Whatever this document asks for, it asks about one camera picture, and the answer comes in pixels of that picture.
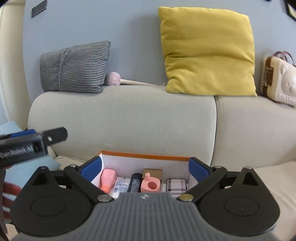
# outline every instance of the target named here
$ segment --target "gray gripper base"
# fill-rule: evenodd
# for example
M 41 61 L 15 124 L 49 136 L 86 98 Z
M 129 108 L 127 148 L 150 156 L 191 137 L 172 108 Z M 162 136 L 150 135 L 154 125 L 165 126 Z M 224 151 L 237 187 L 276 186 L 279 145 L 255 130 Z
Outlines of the gray gripper base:
M 13 239 L 36 240 L 278 241 L 270 232 L 250 238 L 222 233 L 201 217 L 193 203 L 177 201 L 169 193 L 121 194 L 116 201 L 97 204 L 88 220 L 67 234 L 48 238 L 20 234 Z

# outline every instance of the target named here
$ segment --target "bag handle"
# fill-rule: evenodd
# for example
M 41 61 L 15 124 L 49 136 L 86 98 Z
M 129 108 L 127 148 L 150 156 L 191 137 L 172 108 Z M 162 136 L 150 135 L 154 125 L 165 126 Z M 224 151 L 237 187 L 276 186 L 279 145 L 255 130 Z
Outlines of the bag handle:
M 287 51 L 283 51 L 283 52 L 282 51 L 277 51 L 277 52 L 274 53 L 273 56 L 275 56 L 277 58 L 280 58 L 280 59 L 286 61 L 287 63 L 289 63 L 288 57 L 290 57 L 291 60 L 292 60 L 292 65 L 294 67 L 296 67 L 293 56 Z

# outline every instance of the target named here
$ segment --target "yellow pillow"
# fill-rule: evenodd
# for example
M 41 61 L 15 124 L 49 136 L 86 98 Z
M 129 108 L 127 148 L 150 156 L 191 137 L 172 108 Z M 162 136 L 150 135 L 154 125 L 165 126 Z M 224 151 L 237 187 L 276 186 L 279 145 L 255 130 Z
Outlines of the yellow pillow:
M 249 17 L 223 9 L 160 7 L 167 92 L 256 96 Z

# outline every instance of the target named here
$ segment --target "brown box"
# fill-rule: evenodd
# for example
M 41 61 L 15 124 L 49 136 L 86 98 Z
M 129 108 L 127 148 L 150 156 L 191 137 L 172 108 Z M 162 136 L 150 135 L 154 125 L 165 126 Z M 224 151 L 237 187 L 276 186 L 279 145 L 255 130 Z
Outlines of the brown box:
M 163 177 L 163 171 L 162 170 L 159 170 L 159 169 L 144 169 L 144 172 L 143 172 L 143 175 L 142 175 L 142 179 L 145 178 L 145 174 L 149 172 L 150 173 L 150 176 L 151 177 L 156 177 L 160 180 L 161 182 L 161 179 Z

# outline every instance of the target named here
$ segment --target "gray sofa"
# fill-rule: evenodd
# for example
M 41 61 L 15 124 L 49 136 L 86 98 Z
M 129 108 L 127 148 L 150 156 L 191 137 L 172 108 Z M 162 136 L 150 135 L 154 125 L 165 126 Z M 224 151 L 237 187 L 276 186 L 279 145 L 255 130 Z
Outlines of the gray sofa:
M 296 230 L 295 120 L 294 108 L 263 97 L 108 86 L 100 94 L 40 95 L 31 107 L 28 127 L 68 130 L 67 141 L 52 146 L 62 166 L 85 162 L 100 150 L 195 156 L 228 170 L 252 166 L 281 208 L 274 233 L 288 241 Z

